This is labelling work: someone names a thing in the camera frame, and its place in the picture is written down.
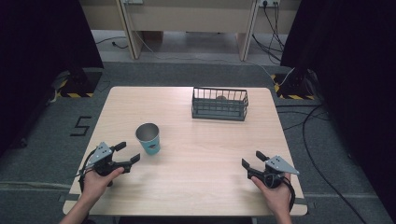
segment paper cup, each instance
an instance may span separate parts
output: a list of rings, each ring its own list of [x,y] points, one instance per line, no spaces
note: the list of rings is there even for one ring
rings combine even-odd
[[[136,129],[135,135],[149,155],[154,155],[160,151],[160,129],[157,125],[153,123],[142,124]]]

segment forearm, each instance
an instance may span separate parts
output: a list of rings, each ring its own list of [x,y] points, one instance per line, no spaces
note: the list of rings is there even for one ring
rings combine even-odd
[[[276,218],[276,224],[291,224],[290,213],[274,213]]]
[[[82,223],[84,218],[88,215],[91,208],[95,205],[97,200],[87,199],[83,196],[76,202],[73,208],[67,213],[67,215],[62,219],[60,224],[68,223]]]

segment black curtain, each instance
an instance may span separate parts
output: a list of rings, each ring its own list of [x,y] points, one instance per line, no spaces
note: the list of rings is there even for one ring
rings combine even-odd
[[[103,64],[78,0],[0,1],[0,155],[53,80],[66,70],[84,77],[84,67]]]
[[[350,154],[396,222],[394,8],[394,0],[302,0],[281,64],[316,72]]]

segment black wire basket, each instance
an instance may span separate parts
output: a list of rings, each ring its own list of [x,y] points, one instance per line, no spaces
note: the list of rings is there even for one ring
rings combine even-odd
[[[248,92],[194,87],[191,112],[193,119],[244,121],[248,112]]]

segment black cable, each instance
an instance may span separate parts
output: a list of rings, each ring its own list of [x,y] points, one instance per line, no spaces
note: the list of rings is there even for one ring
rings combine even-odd
[[[273,37],[276,39],[276,41],[277,41],[279,44],[281,44],[281,45],[283,46],[283,43],[282,43],[282,41],[280,40],[279,35],[278,35],[278,33],[277,33],[277,24],[276,24],[276,29],[275,29],[274,26],[273,26],[273,24],[271,23],[271,20],[270,20],[270,18],[268,17],[267,11],[266,11],[265,9],[266,9],[266,7],[263,8],[264,14],[265,14],[265,17],[267,18],[268,22],[270,23],[271,30],[273,31]]]
[[[256,43],[259,45],[259,47],[266,52],[268,55],[271,55],[272,57],[276,58],[278,61],[280,61],[280,59],[278,57],[275,56],[275,54],[273,54],[270,50],[270,48],[264,46],[264,44],[260,43],[257,39],[255,35],[252,35],[253,39],[256,41]]]
[[[274,2],[275,5],[275,30],[276,30],[276,36],[277,36],[277,43],[279,44],[280,48],[283,51],[283,48],[285,45],[282,43],[282,40],[279,37],[279,32],[277,31],[277,23],[279,22],[279,3]]]
[[[252,36],[253,36],[254,40],[256,41],[256,43],[259,45],[259,47],[265,48],[265,50],[269,50],[269,49],[270,49],[270,48],[268,48],[267,46],[265,46],[264,44],[260,43],[260,42],[256,39],[256,36],[255,36],[255,35],[252,35]],[[277,52],[283,52],[283,51],[280,50],[280,49],[270,49],[270,50],[277,51]]]
[[[308,115],[308,113],[300,112],[300,111],[279,111],[279,112],[277,112],[277,113],[278,113],[278,114],[289,114],[289,113],[294,113],[294,114]],[[311,116],[312,116],[313,118],[315,118],[315,119],[331,120],[331,119],[324,119],[324,118],[321,118],[319,115],[322,115],[322,114],[326,114],[326,112],[320,113],[320,114],[318,114],[318,115],[311,115]]]
[[[280,46],[280,48],[281,48],[281,52],[283,52],[283,47],[282,47],[282,46],[283,46],[283,43],[282,43],[282,41],[280,40],[279,35],[278,35],[278,33],[277,33],[277,13],[276,13],[276,28],[274,28],[273,24],[271,23],[270,18],[268,17],[267,11],[266,11],[265,9],[266,9],[266,1],[264,1],[263,10],[264,10],[265,17],[267,18],[267,20],[268,20],[268,22],[269,22],[269,24],[270,24],[271,30],[273,31],[273,36],[272,36],[272,38],[271,38],[271,42],[270,42],[270,45],[269,45],[269,50],[271,50],[272,42],[273,42],[274,39],[275,39],[275,40],[278,42],[278,44],[279,44],[279,46]],[[274,62],[274,61],[271,59],[271,56],[273,56],[273,55],[268,54],[268,58],[269,58],[269,60],[271,61],[271,63],[279,64],[279,63]]]
[[[84,190],[84,178],[85,178],[85,168],[87,167],[87,162],[90,159],[90,157],[93,155],[93,153],[96,151],[96,149],[94,149],[92,152],[90,152],[90,154],[87,156],[87,158],[85,159],[81,170],[78,171],[79,174],[79,188],[81,189],[81,192]]]
[[[340,198],[350,207],[350,209],[352,209],[352,211],[358,216],[358,218],[363,222],[366,223],[363,219],[363,217],[361,217],[361,215],[358,213],[358,211],[352,206],[352,204],[341,194],[340,191],[338,191],[338,189],[336,189],[332,183],[330,183],[329,180],[327,180],[327,178],[324,176],[324,174],[319,170],[319,168],[317,167],[317,165],[314,162],[314,159],[311,156],[311,152],[309,151],[308,148],[308,144],[306,143],[306,138],[305,138],[305,124],[308,121],[309,117],[311,117],[311,115],[321,107],[321,105],[315,107],[309,114],[308,116],[306,116],[304,122],[303,122],[303,140],[304,140],[304,146],[305,146],[305,150],[306,153],[308,154],[309,160],[311,160],[312,164],[314,165],[315,169],[318,171],[319,175],[323,178],[323,180],[338,194],[338,196],[340,196]]]
[[[301,123],[298,123],[298,124],[294,124],[294,125],[292,125],[292,126],[290,126],[290,127],[288,127],[288,128],[284,128],[284,129],[283,129],[283,132],[285,132],[285,131],[288,130],[288,129],[292,129],[292,128],[294,128],[294,127],[300,126],[300,125],[302,125],[302,124],[304,124],[304,122],[301,122]]]
[[[294,202],[296,200],[296,192],[294,191],[294,187],[291,185],[291,182],[289,179],[287,179],[288,181],[285,181],[285,179],[287,179],[285,176],[283,176],[282,178],[282,182],[288,186],[288,189],[290,191],[290,202],[289,202],[289,211],[291,211],[291,209],[294,206]]]
[[[295,107],[295,106],[316,107],[316,106],[320,106],[320,105],[276,105],[275,107]]]
[[[119,39],[119,38],[126,38],[126,37],[125,36],[114,36],[114,37],[110,37],[110,38],[107,38],[107,39],[103,39],[103,40],[101,40],[99,42],[96,42],[95,44],[100,44],[100,43],[103,43],[103,42],[105,42],[107,40],[110,40],[110,39]]]
[[[96,89],[97,89],[99,92],[103,92],[103,91],[105,91],[108,87],[110,87],[111,79],[110,79],[110,77],[107,75],[107,73],[104,73],[104,75],[107,77],[107,80],[106,80],[106,81],[103,81],[103,82],[106,82],[107,85],[106,85],[104,88],[102,88],[101,90],[99,90],[98,86],[96,86]]]
[[[120,47],[118,44],[116,44],[116,42],[111,42],[111,44],[113,44],[113,46],[114,47],[117,47],[117,48],[119,48],[119,49],[126,49],[126,48],[128,48],[128,45],[127,46],[125,46],[125,47]]]

